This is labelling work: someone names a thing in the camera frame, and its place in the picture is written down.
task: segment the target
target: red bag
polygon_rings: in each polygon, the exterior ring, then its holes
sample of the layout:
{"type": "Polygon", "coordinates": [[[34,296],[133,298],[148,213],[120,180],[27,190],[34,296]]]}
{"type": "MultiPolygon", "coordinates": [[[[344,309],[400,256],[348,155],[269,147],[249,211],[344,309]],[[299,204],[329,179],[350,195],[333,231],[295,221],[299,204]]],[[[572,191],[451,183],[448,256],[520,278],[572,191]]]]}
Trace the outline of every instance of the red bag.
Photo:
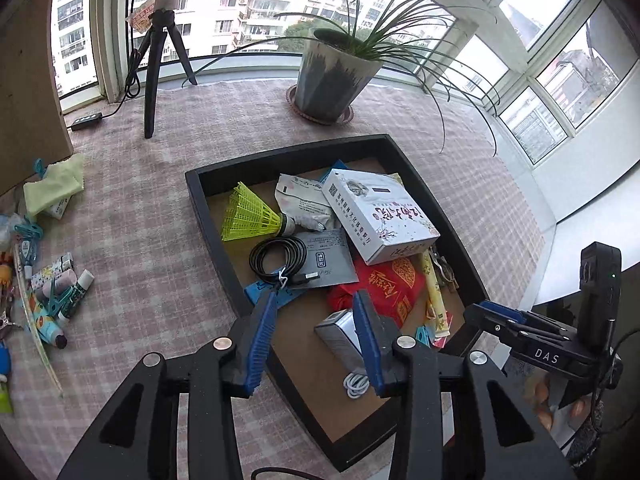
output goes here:
{"type": "Polygon", "coordinates": [[[359,281],[334,286],[327,296],[331,308],[334,312],[352,308],[353,295],[366,288],[377,313],[392,317],[401,328],[424,286],[424,276],[409,258],[368,266],[357,256],[353,264],[359,281]]]}

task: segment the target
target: flower pot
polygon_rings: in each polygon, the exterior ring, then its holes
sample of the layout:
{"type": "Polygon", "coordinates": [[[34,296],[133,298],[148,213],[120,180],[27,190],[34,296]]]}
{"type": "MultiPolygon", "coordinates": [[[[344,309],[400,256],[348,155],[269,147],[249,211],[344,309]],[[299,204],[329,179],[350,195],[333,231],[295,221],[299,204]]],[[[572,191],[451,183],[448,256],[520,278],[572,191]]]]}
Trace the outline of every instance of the flower pot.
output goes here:
{"type": "Polygon", "coordinates": [[[316,28],[307,41],[298,74],[296,106],[304,114],[324,123],[335,123],[373,76],[381,61],[347,54],[339,48],[345,35],[330,28],[316,28]]]}

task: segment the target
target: tripod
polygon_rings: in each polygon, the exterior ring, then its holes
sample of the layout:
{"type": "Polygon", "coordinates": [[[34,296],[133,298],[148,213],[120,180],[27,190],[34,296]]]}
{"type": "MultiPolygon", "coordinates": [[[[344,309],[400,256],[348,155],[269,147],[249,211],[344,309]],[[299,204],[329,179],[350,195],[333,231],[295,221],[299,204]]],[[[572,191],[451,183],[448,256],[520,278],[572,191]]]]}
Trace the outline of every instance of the tripod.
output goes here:
{"type": "Polygon", "coordinates": [[[140,60],[149,51],[149,62],[146,66],[145,84],[145,139],[150,139],[154,134],[154,123],[156,116],[156,95],[158,94],[158,76],[160,73],[160,61],[162,59],[162,48],[164,40],[169,33],[178,59],[184,68],[189,82],[197,85],[196,76],[191,68],[189,56],[184,49],[180,31],[175,27],[175,13],[172,10],[158,9],[151,14],[151,27],[146,32],[140,44],[139,56],[131,71],[134,73],[140,65],[140,60]]]}

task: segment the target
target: gray box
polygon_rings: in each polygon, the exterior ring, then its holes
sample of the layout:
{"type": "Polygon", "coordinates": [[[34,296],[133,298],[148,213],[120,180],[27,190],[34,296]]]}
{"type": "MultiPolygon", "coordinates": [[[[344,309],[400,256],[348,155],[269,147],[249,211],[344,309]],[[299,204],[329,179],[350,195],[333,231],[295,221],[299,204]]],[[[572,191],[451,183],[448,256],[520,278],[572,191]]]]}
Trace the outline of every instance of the gray box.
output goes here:
{"type": "Polygon", "coordinates": [[[314,331],[348,371],[361,375],[367,374],[353,322],[353,311],[350,308],[334,312],[318,323],[314,331]]]}

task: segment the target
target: metal bolt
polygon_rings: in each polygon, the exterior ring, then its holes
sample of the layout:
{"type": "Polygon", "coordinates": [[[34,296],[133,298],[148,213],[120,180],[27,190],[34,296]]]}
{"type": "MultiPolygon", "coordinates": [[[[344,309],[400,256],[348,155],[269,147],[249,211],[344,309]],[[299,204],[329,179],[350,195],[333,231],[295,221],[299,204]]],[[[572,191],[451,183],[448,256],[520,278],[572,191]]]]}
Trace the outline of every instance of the metal bolt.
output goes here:
{"type": "Polygon", "coordinates": [[[160,362],[160,356],[155,353],[147,354],[142,358],[142,364],[148,367],[156,366],[160,362]]]}
{"type": "Polygon", "coordinates": [[[471,362],[475,365],[483,365],[486,362],[487,357],[484,352],[474,350],[469,354],[469,359],[471,359],[471,362]]]}
{"type": "Polygon", "coordinates": [[[415,346],[415,339],[410,335],[401,335],[398,338],[398,346],[400,348],[413,348],[415,346]]]}
{"type": "Polygon", "coordinates": [[[219,337],[213,342],[213,348],[216,350],[227,350],[233,342],[228,337],[219,337]]]}

